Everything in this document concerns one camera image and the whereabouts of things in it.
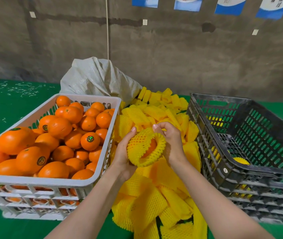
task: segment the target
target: forearm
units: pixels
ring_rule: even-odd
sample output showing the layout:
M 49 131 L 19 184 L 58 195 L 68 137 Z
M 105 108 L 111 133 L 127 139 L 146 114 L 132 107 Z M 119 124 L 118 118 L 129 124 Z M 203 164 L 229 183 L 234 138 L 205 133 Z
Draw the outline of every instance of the forearm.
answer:
M 46 239 L 96 238 L 123 184 L 120 176 L 120 171 L 110 166 L 75 211 Z
M 273 238 L 223 196 L 186 159 L 172 165 L 172 168 L 186 185 L 216 239 Z

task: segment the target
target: black plastic crate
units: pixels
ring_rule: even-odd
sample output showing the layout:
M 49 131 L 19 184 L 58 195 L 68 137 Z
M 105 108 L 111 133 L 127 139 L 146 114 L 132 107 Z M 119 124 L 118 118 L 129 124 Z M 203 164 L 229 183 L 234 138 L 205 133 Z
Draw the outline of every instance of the black plastic crate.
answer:
M 283 223 L 283 120 L 254 100 L 197 93 L 187 114 L 207 180 L 256 220 Z

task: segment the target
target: pile of foam nets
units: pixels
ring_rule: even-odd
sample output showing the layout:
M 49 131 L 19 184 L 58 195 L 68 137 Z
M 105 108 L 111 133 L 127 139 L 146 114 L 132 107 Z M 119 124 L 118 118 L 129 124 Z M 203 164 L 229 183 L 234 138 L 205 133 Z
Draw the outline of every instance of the pile of foam nets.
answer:
M 162 155 L 165 138 L 152 130 L 153 124 L 164 121 L 178 128 L 187 159 L 200 171 L 201 160 L 195 142 L 199 130 L 183 112 L 187 107 L 188 102 L 172 95 L 170 89 L 154 93 L 143 87 L 138 98 L 116 118 L 111 160 L 116 144 L 133 126 L 137 128 L 127 154 L 138 168 L 124 183 L 112 206 L 115 224 L 134 232 L 134 238 L 156 239 L 159 235 L 163 239 L 207 238 L 207 223 L 186 186 Z

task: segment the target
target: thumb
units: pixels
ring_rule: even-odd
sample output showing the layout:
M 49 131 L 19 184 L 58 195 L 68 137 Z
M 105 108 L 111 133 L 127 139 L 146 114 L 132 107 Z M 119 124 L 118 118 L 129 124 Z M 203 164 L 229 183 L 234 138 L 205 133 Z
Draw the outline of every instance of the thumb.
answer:
M 124 144 L 125 146 L 127 146 L 128 142 L 136 135 L 136 133 L 137 133 L 137 128 L 133 127 L 131 129 L 131 131 L 129 133 L 127 133 L 126 136 L 124 136 L 121 143 Z
M 161 135 L 163 135 L 164 137 L 166 137 L 165 134 L 163 133 L 163 130 L 162 130 L 157 124 L 154 124 L 154 125 L 153 125 L 153 131 L 154 131 L 155 133 L 160 133 Z

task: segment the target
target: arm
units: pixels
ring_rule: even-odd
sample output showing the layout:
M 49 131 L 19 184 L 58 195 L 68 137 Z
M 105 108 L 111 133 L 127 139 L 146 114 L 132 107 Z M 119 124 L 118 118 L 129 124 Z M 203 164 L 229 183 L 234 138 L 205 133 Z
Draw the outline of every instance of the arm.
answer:
M 187 160 L 182 147 L 180 131 L 168 122 L 153 127 L 166 137 L 165 158 L 186 185 L 191 198 L 216 239 L 273 239 L 265 229 L 229 201 Z
M 123 138 L 116 149 L 115 158 L 88 196 L 45 239 L 96 238 L 120 187 L 135 172 L 127 157 L 127 144 L 135 136 L 136 128 Z

